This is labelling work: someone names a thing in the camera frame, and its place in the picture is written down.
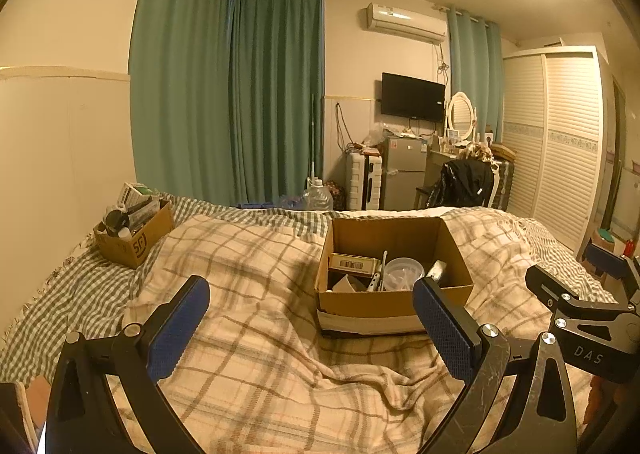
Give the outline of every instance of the bed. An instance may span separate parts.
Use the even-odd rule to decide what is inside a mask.
[[[546,228],[500,211],[321,214],[167,198],[177,228],[137,270],[104,260],[88,236],[52,273],[4,334],[0,380],[51,380],[68,331],[97,338],[143,322],[198,274],[210,284],[209,310],[160,386],[204,450],[415,453],[462,383],[426,335],[319,333],[313,279],[332,218],[441,215],[474,279],[466,308],[507,335],[535,338],[548,327],[550,313],[524,285],[535,263],[582,299],[614,302]],[[581,420],[591,377],[568,369]],[[490,438],[512,382],[505,379],[473,450]],[[135,445],[151,452],[119,382],[110,385]]]

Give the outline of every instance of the air conditioner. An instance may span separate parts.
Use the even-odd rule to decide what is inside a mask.
[[[447,36],[447,23],[444,20],[373,3],[367,8],[367,27],[432,44],[444,42]]]

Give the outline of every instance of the black flat-screen tv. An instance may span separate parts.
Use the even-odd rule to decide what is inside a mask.
[[[382,114],[442,122],[444,84],[382,73]]]

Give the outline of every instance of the louvered door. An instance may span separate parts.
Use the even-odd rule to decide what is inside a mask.
[[[577,251],[591,217],[602,141],[600,76],[592,54],[548,54],[546,127],[533,217]]]
[[[540,176],[545,121],[542,56],[505,60],[504,84],[502,142],[516,152],[508,211],[529,218]]]

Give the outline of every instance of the gray refrigerator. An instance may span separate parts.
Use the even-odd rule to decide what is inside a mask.
[[[424,183],[427,144],[415,138],[389,137],[383,153],[383,210],[413,210],[415,188]]]

